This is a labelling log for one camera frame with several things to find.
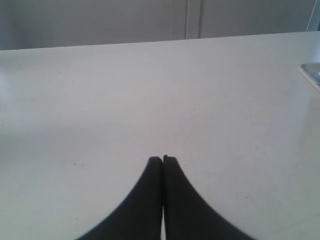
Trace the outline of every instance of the white tabletop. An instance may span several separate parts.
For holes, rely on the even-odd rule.
[[[259,240],[320,236],[320,33],[0,52],[0,239],[71,240],[150,156]]]

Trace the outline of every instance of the white table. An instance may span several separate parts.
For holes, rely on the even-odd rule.
[[[320,236],[320,33],[0,52],[0,239],[71,240],[178,158],[259,240]]]

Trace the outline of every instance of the table surface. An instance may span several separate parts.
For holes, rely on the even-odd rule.
[[[0,239],[71,240],[150,156],[259,240],[320,236],[320,33],[0,51]]]

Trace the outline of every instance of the black object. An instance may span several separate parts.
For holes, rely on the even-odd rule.
[[[163,187],[167,240],[253,240],[201,198],[175,157],[163,158]]]
[[[160,158],[149,158],[125,200],[78,240],[159,240],[163,215],[162,167]]]

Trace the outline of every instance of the black rubber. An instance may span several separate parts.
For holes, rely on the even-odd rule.
[[[166,240],[253,240],[195,191],[175,157],[163,158]]]
[[[78,240],[159,240],[163,215],[162,175],[161,159],[149,158],[140,179],[125,200]]]

